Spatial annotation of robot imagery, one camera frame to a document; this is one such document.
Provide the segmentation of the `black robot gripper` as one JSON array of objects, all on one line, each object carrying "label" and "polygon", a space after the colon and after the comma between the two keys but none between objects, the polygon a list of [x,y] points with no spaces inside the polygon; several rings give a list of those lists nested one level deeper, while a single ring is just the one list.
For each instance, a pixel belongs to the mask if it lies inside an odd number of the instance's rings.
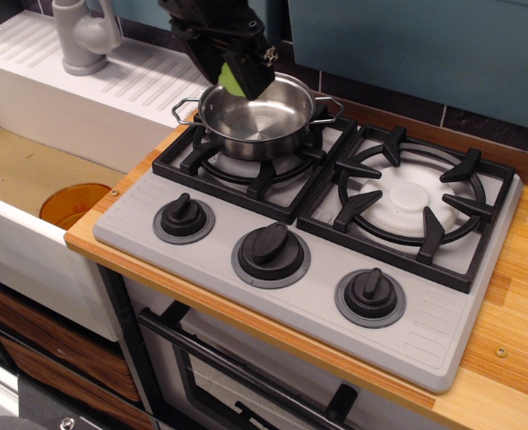
[{"label": "black robot gripper", "polygon": [[212,84],[227,63],[245,99],[258,99],[272,84],[278,59],[264,35],[265,26],[247,1],[160,1],[170,16],[172,34]]}]

